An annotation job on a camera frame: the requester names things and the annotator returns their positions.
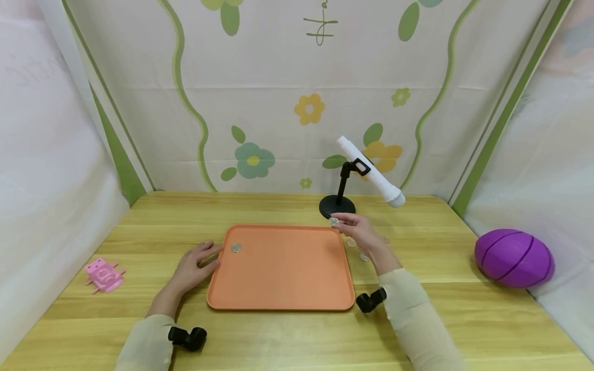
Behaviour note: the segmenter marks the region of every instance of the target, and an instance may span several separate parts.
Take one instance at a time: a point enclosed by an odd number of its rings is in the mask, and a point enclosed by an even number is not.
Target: white cylinder
[[[367,157],[365,157],[361,151],[359,151],[357,147],[351,143],[351,141],[342,136],[336,142],[346,154],[346,158],[349,161],[353,162],[358,158],[371,169],[371,171],[369,171],[365,177],[379,190],[381,196],[388,203],[388,205],[392,207],[400,207],[404,205],[405,196],[402,194],[402,191],[392,183],[388,182],[388,180],[379,172],[379,170],[373,166],[371,161],[369,161]],[[357,167],[359,170],[365,171],[363,165],[357,164]]]

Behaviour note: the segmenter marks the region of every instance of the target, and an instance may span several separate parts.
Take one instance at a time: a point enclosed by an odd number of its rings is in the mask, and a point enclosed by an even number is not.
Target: beige sleeve
[[[172,326],[175,321],[166,315],[153,315],[135,324],[115,371],[168,371],[173,353],[173,344],[168,340]]]
[[[388,320],[416,371],[461,371],[464,361],[419,280],[405,269],[380,276]]]

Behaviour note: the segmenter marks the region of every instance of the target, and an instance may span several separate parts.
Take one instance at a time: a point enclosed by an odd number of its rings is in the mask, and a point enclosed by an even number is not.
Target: orange tray
[[[214,309],[347,310],[355,302],[342,238],[329,227],[233,226],[219,259],[207,295]]]

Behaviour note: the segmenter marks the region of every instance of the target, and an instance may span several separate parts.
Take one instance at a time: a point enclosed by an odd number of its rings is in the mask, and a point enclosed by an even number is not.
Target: green leaf
[[[221,179],[223,179],[224,182],[228,182],[231,179],[233,179],[236,174],[237,174],[236,168],[228,167],[227,169],[224,169],[223,172],[221,173]]]
[[[245,142],[245,133],[242,129],[239,129],[237,126],[231,126],[231,134],[239,144],[243,144]]]
[[[419,0],[421,5],[426,8],[433,8],[439,5],[443,0]]]
[[[223,6],[224,0],[200,0],[202,5],[208,10],[219,10]]]
[[[221,7],[221,23],[229,36],[235,36],[239,30],[239,8],[226,2]]]
[[[346,157],[341,154],[335,154],[334,156],[330,156],[324,160],[322,166],[326,169],[336,169],[337,167],[341,167],[343,163],[345,163]]]
[[[379,122],[371,125],[369,129],[363,134],[363,144],[367,147],[370,143],[377,142],[381,139],[381,134],[384,132],[384,127]]]
[[[408,41],[415,33],[416,25],[419,23],[419,3],[414,2],[406,8],[398,25],[398,36],[402,41]]]

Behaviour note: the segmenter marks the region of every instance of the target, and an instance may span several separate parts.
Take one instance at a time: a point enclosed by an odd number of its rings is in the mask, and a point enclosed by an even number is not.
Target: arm
[[[175,326],[175,313],[182,296],[201,283],[220,265],[214,260],[204,268],[198,264],[218,253],[221,247],[213,242],[200,243],[185,253],[171,280],[154,297],[146,317],[136,323],[118,357],[116,371],[167,371],[173,345],[168,339]]]
[[[341,222],[335,228],[353,237],[374,263],[380,286],[387,294],[384,306],[388,320],[415,370],[465,370],[462,357],[419,280],[402,267],[369,220],[354,214],[332,216]]]

